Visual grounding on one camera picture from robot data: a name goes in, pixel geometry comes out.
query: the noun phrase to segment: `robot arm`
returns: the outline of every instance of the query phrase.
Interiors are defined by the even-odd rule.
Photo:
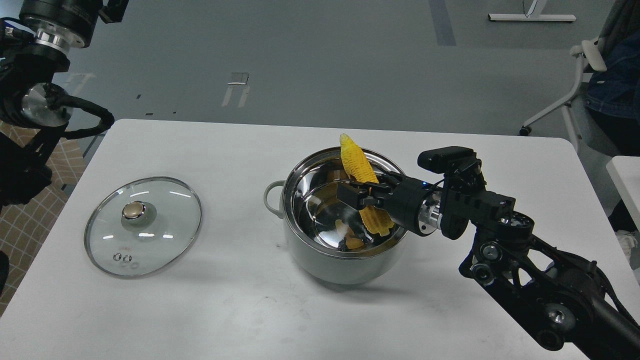
[[[572,342],[592,359],[640,356],[640,327],[596,262],[533,235],[534,221],[514,211],[514,198],[485,189],[481,161],[472,149],[425,151],[418,165],[443,174],[443,186],[387,173],[381,184],[340,184],[338,199],[355,209],[384,209],[395,223],[420,236],[439,229],[455,240],[471,222],[476,235],[460,274],[476,280],[540,346],[559,350]],[[527,257],[531,250],[546,255],[551,265],[538,269]],[[524,282],[521,271],[531,280]]]
[[[45,165],[60,138],[97,135],[111,127],[113,115],[90,101],[70,96],[51,83],[56,72],[69,68],[72,47],[88,47],[98,16],[120,22],[128,0],[25,0],[20,19],[0,19],[0,120],[39,129],[21,147],[0,134],[0,210],[26,204],[51,184]],[[16,22],[34,33],[12,26]],[[65,131],[73,108],[100,118],[90,129]]]

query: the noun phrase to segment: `white table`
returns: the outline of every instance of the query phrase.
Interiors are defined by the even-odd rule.
[[[607,164],[607,171],[629,215],[640,229],[640,157],[614,156]]]
[[[292,260],[262,193],[347,132],[409,176],[426,149],[471,147],[488,189],[517,198],[535,233],[597,259],[628,310],[640,288],[571,145],[560,139],[119,120],[100,146],[0,319],[2,359],[584,359],[540,348],[458,265],[456,241],[409,234],[385,275],[322,284]],[[131,145],[138,155],[131,156]],[[135,179],[171,176],[202,200],[200,235],[142,279],[95,268],[83,231],[94,207]]]

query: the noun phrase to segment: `person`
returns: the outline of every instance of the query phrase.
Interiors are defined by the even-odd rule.
[[[589,81],[585,106],[621,155],[640,156],[640,29],[616,44],[605,64],[607,71]],[[622,201],[609,222],[614,231],[637,231]]]

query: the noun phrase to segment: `glass lid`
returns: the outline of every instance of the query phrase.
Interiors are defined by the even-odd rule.
[[[195,240],[202,207],[196,193],[171,177],[126,184],[93,211],[84,247],[95,266],[134,277],[167,265]]]

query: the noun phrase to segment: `gray floor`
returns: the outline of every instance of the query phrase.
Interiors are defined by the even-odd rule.
[[[545,13],[577,21],[507,23],[487,14],[521,13],[521,1],[135,0],[123,23],[98,23],[54,80],[117,119],[516,135],[569,91],[569,48],[599,34],[610,5],[550,0]],[[223,106],[232,72],[248,84]],[[94,122],[77,111],[71,128]],[[559,112],[532,135],[566,138]],[[101,140],[81,142],[88,160]],[[580,158],[611,211],[609,157]]]

